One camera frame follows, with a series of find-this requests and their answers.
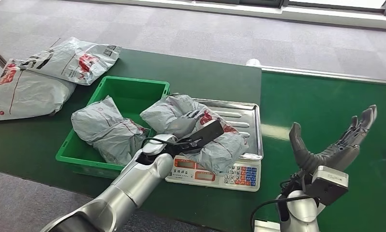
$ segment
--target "gray plastic bag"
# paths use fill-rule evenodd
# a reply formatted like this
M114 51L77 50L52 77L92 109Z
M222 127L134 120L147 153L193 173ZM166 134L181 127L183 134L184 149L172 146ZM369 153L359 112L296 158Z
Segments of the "gray plastic bag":
M107 163L123 166L140 149L148 132L123 118L110 96L74 112L71 121L78 136L97 149Z
M174 120L193 111L199 111L193 132L200 130L211 120L219 120L224 134L204 146L199 153L183 154L217 175L224 174L247 149L245 138L218 114L188 95L173 94L154 103L140 113L142 119L158 133L174 134L169 125Z

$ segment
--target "white plastic bag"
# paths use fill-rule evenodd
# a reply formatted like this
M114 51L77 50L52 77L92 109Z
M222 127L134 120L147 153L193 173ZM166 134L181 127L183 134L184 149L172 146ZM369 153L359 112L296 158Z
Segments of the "white plastic bag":
M127 165L140 149L146 128L123 118L111 97L78 110L71 117L78 136L100 152L107 163Z
M183 155L215 174L224 174L248 149L248 144L235 128L206 105L188 95L175 94L159 100L141 112L140 116L157 133L166 134L170 132L167 129L173 120L194 110L199 110L198 114L203 116L197 121L193 132L203 128L205 123L217 119L220 120L224 134L204 146L200 153Z
M26 60L28 70L88 86L109 70L122 48L74 37Z
M23 60L10 59L0 77L0 120L55 113L76 84L24 70Z

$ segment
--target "digital scale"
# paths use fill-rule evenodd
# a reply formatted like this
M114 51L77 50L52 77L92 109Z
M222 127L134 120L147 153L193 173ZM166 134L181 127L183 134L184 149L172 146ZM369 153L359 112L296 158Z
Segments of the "digital scale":
M241 191L258 191L261 181L262 150L259 106L252 103L194 99L220 115L247 140L247 153L240 156L225 175L215 175L198 163L178 155L167 182Z

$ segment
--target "metal weighing tray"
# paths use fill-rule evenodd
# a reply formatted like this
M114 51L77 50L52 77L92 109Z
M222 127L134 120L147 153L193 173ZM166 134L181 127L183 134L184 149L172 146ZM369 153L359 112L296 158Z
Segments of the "metal weighing tray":
M260 128L261 121L257 104L197 98L194 100L208 106L208 108L216 112L244 135L249 148L247 153L241 155L240 158L261 160L264 157Z

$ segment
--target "gray carpet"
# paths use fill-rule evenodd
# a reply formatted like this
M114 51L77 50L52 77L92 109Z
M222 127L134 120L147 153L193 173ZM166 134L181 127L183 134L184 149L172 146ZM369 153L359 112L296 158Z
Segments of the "gray carpet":
M0 2L0 51L6 58L27 58L70 36L234 64L257 58L268 66L386 79L384 31L65 0ZM38 231L89 200L0 174L0 232ZM122 231L209 230L138 212Z

